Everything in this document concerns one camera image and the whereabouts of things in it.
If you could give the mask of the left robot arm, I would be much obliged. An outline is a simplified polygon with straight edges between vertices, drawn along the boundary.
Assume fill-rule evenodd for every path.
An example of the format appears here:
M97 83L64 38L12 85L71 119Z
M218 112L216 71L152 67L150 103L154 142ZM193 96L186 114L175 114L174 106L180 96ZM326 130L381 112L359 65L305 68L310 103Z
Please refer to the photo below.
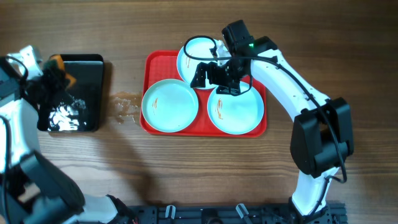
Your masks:
M21 58L1 57L1 216L6 223L137 223L112 195L84 195L39 150L44 104L75 84L60 55L38 73Z

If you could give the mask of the green orange sponge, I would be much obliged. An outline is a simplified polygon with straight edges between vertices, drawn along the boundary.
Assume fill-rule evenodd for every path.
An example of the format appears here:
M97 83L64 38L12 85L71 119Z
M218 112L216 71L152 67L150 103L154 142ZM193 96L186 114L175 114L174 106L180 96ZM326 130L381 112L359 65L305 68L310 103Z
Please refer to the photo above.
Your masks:
M64 90L71 88L76 83L76 78L66 71L65 62L60 54L52 55L44 63L43 74L49 75Z

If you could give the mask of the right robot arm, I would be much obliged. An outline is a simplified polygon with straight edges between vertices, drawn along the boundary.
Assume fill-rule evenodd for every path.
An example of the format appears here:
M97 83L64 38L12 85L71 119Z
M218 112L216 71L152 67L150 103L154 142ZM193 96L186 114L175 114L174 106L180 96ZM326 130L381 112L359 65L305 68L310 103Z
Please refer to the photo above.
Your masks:
M324 212L330 182L347 181L345 160L354 153L349 104L312 87L269 37L255 39L244 21L228 24L221 33L222 43L212 40L205 50L209 57L188 52L192 38L184 43L184 54L199 62L190 84L197 88L209 82L222 95L240 96L239 84L249 77L274 95L294 123L290 153L300 172L290 206L301 222L309 222Z

